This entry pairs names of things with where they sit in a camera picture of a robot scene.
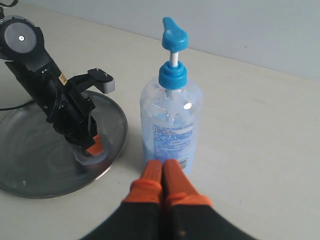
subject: clear plastic bottle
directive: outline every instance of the clear plastic bottle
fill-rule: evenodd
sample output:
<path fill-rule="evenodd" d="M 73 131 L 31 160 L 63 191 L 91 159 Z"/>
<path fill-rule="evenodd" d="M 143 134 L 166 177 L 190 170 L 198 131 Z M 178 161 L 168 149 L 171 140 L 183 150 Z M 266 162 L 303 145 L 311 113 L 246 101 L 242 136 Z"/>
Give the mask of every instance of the clear plastic bottle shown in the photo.
<path fill-rule="evenodd" d="M 170 50 L 170 61 L 144 87 L 140 98 L 144 158 L 146 162 L 177 159 L 188 174 L 204 99 L 201 89 L 187 79 L 187 69 L 178 61 L 178 52 L 188 47 L 188 35 L 169 17 L 163 19 L 163 24 L 162 45 Z"/>

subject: white wall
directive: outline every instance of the white wall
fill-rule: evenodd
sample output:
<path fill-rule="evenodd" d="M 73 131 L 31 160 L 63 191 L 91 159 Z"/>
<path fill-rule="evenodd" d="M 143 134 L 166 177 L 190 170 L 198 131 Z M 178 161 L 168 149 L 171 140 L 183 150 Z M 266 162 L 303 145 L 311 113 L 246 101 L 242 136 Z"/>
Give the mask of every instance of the white wall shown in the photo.
<path fill-rule="evenodd" d="M 191 48 L 320 81 L 319 0 L 20 1 L 156 39 L 170 16 Z"/>

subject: bottle label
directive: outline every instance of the bottle label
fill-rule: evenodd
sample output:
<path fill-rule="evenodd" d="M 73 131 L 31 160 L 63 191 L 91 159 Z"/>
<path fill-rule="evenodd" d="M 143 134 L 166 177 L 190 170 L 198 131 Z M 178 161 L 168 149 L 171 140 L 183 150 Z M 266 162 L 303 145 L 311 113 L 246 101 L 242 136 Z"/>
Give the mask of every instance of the bottle label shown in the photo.
<path fill-rule="evenodd" d="M 162 161 L 176 159 L 182 169 L 186 168 L 194 125 L 170 128 L 154 124 L 152 128 L 154 157 Z"/>

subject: table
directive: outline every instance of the table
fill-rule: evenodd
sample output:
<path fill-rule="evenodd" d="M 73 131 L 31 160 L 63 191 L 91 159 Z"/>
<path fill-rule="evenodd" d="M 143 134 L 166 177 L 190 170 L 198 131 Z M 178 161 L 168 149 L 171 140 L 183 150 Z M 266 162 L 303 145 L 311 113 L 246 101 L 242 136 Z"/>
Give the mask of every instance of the table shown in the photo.
<path fill-rule="evenodd" d="M 22 3 L 9 13 L 42 28 L 67 78 L 94 67 L 114 76 L 109 96 L 129 122 L 124 153 L 91 185 L 45 200 L 0 192 L 1 239 L 78 239 L 118 207 L 143 169 L 140 93 L 169 53 L 158 40 Z M 192 49 L 180 60 L 205 97 L 195 187 L 258 239 L 319 239 L 320 83 Z M 4 63 L 0 79 L 0 108 L 30 98 Z"/>

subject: stainless steel tray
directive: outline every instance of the stainless steel tray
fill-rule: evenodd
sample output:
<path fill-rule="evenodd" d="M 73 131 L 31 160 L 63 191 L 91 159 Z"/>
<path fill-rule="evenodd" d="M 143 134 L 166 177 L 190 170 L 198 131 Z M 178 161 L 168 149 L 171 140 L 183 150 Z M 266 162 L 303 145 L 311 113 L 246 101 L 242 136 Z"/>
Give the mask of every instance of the stainless steel tray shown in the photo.
<path fill-rule="evenodd" d="M 82 165 L 74 148 L 46 122 L 36 104 L 12 111 L 0 123 L 0 188 L 30 199 L 45 199 L 77 191 L 105 174 L 123 151 L 128 122 L 122 109 L 107 96 L 85 91 L 98 133 L 110 149 L 99 163 Z"/>

